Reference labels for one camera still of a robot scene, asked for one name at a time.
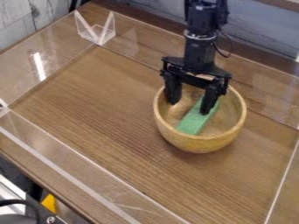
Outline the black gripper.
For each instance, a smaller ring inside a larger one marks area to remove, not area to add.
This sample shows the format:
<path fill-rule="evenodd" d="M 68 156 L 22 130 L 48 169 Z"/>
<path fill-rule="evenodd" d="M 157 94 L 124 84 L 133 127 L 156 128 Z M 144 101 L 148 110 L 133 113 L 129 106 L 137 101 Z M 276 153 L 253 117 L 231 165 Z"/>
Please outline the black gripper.
<path fill-rule="evenodd" d="M 175 105 L 183 96 L 183 84 L 203 88 L 200 113 L 205 116 L 220 95 L 228 91 L 232 74 L 215 64 L 217 47 L 213 40 L 185 39 L 183 57 L 161 58 L 161 76 L 168 102 Z"/>

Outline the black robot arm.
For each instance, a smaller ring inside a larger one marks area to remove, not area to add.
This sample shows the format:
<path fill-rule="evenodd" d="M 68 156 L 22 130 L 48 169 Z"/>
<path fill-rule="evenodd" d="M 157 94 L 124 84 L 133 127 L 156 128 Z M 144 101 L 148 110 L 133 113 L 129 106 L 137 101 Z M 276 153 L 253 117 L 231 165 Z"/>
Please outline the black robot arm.
<path fill-rule="evenodd" d="M 205 90 L 200 103 L 200 113 L 207 115 L 216 101 L 228 91 L 232 74 L 215 64 L 215 54 L 224 54 L 216 41 L 221 27 L 228 22 L 228 1 L 184 0 L 187 28 L 181 58 L 161 58 L 161 76 L 168 102 L 175 105 L 183 96 L 183 84 Z"/>

